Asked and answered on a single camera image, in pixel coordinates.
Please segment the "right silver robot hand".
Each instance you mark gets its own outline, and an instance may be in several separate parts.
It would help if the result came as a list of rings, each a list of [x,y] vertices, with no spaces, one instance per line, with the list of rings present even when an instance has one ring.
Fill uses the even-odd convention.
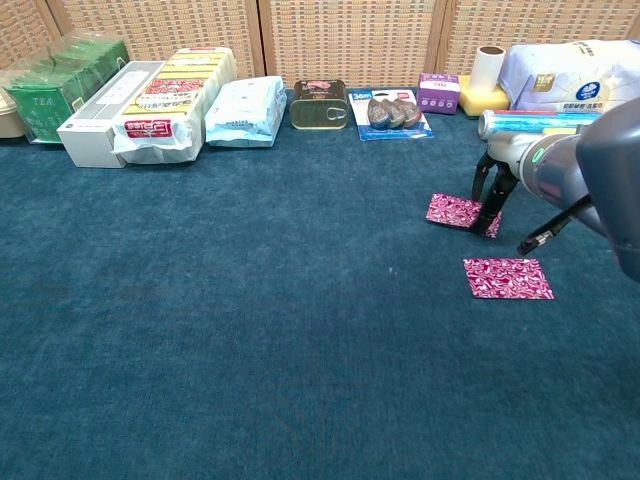
[[[489,171],[498,167],[497,174],[490,187],[489,194],[482,202],[481,209],[469,227],[469,231],[484,234],[506,199],[521,179],[520,161],[530,148],[542,138],[541,134],[498,132],[487,140],[487,148],[476,165],[471,199],[479,201]]]

